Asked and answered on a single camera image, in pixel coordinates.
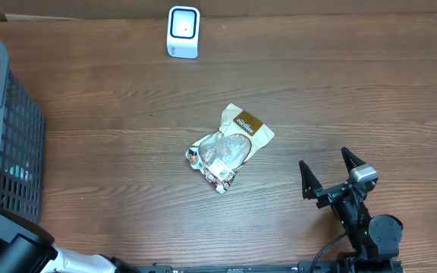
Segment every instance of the wire mesh basket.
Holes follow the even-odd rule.
[[[41,214],[45,121],[9,68],[0,42],[0,206],[32,222]]]

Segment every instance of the wood grain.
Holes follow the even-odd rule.
[[[137,265],[312,259],[341,226],[301,199],[297,163],[330,187],[348,146],[380,173],[370,213],[404,222],[399,259],[437,271],[437,14],[205,19],[197,60],[169,58],[165,29],[0,24],[46,113],[41,225],[59,245]],[[276,137],[220,196],[184,152],[229,102]]]

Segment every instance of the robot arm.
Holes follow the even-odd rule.
[[[400,262],[392,258],[399,255],[403,224],[391,215],[371,217],[363,201],[379,179],[377,171],[356,157],[347,148],[341,150],[348,179],[337,186],[324,190],[308,165],[300,162],[303,198],[317,199],[318,209],[330,205],[336,218],[345,229],[342,235],[348,239],[353,253],[340,253],[335,262],[301,262],[305,272],[402,272]]]
[[[0,208],[0,273],[115,273],[100,255],[83,255],[53,244],[38,225]]]

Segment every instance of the white device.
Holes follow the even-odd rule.
[[[200,12],[193,7],[174,6],[168,14],[168,54],[176,58],[198,57]]]
[[[116,267],[101,255],[84,255],[53,245],[57,258],[46,264],[42,273],[114,273]]]

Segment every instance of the snack bag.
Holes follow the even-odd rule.
[[[247,160],[273,137],[259,119],[231,103],[222,112],[218,131],[195,142],[185,156],[193,169],[224,194]]]

